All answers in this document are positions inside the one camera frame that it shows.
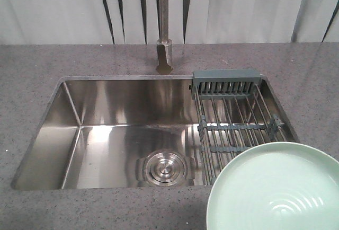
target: gray speckled countertop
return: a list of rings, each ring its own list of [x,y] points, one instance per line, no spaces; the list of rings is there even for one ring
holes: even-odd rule
[[[302,143],[339,160],[339,43],[179,45],[173,74],[256,68]],[[210,187],[17,191],[58,80],[156,74],[155,46],[0,46],[0,229],[204,229]]]

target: plate rim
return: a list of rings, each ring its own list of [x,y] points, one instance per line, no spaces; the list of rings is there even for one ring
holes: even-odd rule
[[[220,179],[222,178],[224,174],[224,172],[226,172],[230,167],[232,167],[234,164],[236,164],[239,160],[242,160],[242,158],[244,157],[244,155],[246,156],[246,154],[248,153],[252,153],[252,151],[254,150],[258,150],[259,148],[262,148],[262,147],[266,147],[266,146],[275,146],[275,145],[296,145],[296,146],[299,146],[299,148],[305,148],[306,150],[310,150],[310,151],[314,151],[316,153],[320,153],[321,155],[323,155],[324,157],[326,157],[328,160],[330,161],[333,161],[333,163],[336,163],[336,165],[338,166],[339,168],[339,161],[336,160],[334,157],[328,155],[327,153],[321,151],[320,149],[317,149],[317,148],[314,148],[312,146],[309,146],[309,145],[305,145],[305,144],[301,144],[301,143],[294,143],[294,142],[290,142],[290,141],[275,141],[275,142],[271,142],[271,143],[265,143],[265,144],[260,144],[260,145],[257,145],[257,146],[254,146],[242,153],[240,153],[239,155],[237,155],[235,158],[233,158],[220,172],[220,174],[218,175],[216,181],[214,182],[213,186],[212,186],[212,189],[211,189],[211,192],[209,194],[209,197],[208,197],[208,202],[207,202],[207,208],[206,208],[206,228],[207,230],[209,230],[209,224],[208,224],[208,211],[209,211],[209,208],[210,208],[210,204],[211,204],[211,196],[213,194],[213,191],[214,189],[216,188],[216,184],[218,182],[220,182]]]

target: dish rack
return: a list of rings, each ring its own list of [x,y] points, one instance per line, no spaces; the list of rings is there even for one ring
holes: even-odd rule
[[[261,92],[264,77],[254,69],[193,73],[204,183],[211,185],[239,153],[259,144],[288,141],[279,111]]]

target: plate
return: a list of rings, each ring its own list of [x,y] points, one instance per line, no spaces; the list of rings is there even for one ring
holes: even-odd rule
[[[212,187],[207,229],[338,230],[339,162],[287,142],[241,153]]]

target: stainless steel sink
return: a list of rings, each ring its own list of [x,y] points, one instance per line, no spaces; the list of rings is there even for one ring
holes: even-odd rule
[[[175,75],[61,80],[14,177],[13,188],[206,184],[191,84],[192,76]],[[283,123],[287,140],[296,140],[264,79],[261,88],[269,109]],[[243,105],[242,109],[244,114],[250,113],[248,107]],[[205,111],[212,116],[215,109],[206,104]]]

